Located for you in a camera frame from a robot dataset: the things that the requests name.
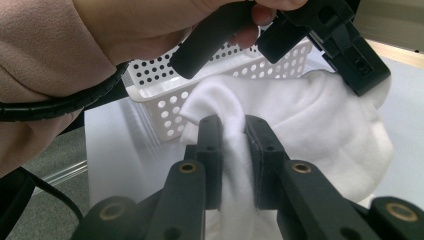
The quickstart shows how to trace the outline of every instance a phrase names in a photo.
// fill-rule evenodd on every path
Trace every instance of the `black cable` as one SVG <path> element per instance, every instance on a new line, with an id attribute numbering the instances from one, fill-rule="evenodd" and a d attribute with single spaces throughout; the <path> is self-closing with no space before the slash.
<path id="1" fill-rule="evenodd" d="M 32 178 L 32 180 L 35 183 L 35 186 L 37 186 L 38 188 L 42 189 L 43 191 L 51 194 L 55 198 L 62 201 L 66 206 L 68 206 L 72 210 L 72 212 L 74 212 L 75 216 L 78 219 L 78 222 L 81 222 L 81 220 L 83 219 L 84 216 L 83 216 L 81 210 L 78 208 L 78 206 L 68 196 L 66 196 L 64 193 L 62 193 L 61 191 L 54 188 L 52 185 L 45 182 L 43 179 L 32 174 L 28 170 L 26 170 L 22 167 L 20 167 L 20 170 L 23 171 L 24 173 L 26 173 L 28 176 L 30 176 Z"/>
<path id="2" fill-rule="evenodd" d="M 85 108 L 106 95 L 120 80 L 128 63 L 117 66 L 117 71 L 100 84 L 67 97 L 32 103 L 1 103 L 0 121 L 37 121 L 63 116 Z"/>

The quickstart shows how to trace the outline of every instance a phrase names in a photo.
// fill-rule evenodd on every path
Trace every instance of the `white cloth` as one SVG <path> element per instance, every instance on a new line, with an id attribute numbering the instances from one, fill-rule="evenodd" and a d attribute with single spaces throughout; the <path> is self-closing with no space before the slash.
<path id="1" fill-rule="evenodd" d="M 220 212 L 207 213 L 207 239 L 281 239 L 274 211 L 254 207 L 245 115 L 265 119 L 291 159 L 314 163 L 340 191 L 360 201 L 372 193 L 393 155 L 377 109 L 390 80 L 362 97 L 338 74 L 311 71 L 300 79 L 214 76 L 190 94 L 180 114 L 189 123 L 182 141 L 195 143 L 197 125 L 218 114 L 224 128 L 224 172 Z"/>

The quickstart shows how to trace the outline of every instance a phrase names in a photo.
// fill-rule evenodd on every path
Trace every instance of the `table surface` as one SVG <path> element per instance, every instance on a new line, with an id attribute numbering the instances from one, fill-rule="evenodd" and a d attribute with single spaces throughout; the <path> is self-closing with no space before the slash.
<path id="1" fill-rule="evenodd" d="M 424 209 L 424 69 L 382 57 L 392 72 L 392 88 L 380 108 L 395 147 L 393 162 L 375 190 Z M 305 71 L 328 69 L 314 49 Z M 143 104 L 121 99 L 85 114 L 91 205 L 114 195 L 138 202 L 153 194 L 170 166 L 181 160 L 178 139 L 162 142 Z"/>

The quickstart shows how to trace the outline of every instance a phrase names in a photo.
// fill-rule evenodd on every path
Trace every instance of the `perforated basket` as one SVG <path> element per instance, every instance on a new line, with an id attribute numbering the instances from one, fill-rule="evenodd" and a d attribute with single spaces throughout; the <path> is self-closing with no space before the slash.
<path id="1" fill-rule="evenodd" d="M 229 45 L 213 56 L 191 80 L 179 76 L 169 64 L 178 47 L 152 61 L 132 61 L 123 76 L 126 90 L 135 102 L 144 103 L 163 141 L 181 135 L 187 123 L 179 111 L 194 87 L 208 76 L 227 74 L 244 78 L 294 78 L 303 74 L 312 49 L 303 40 L 278 63 L 269 63 L 256 47 L 242 50 Z"/>

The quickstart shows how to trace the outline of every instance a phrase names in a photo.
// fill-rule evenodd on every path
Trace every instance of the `black plastic handle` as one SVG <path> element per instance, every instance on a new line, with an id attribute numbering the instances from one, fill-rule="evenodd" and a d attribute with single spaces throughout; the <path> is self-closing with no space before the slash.
<path id="1" fill-rule="evenodd" d="M 172 68 L 184 78 L 193 78 L 234 33 L 252 21 L 254 5 L 251 1 L 229 3 L 200 22 L 171 57 Z"/>

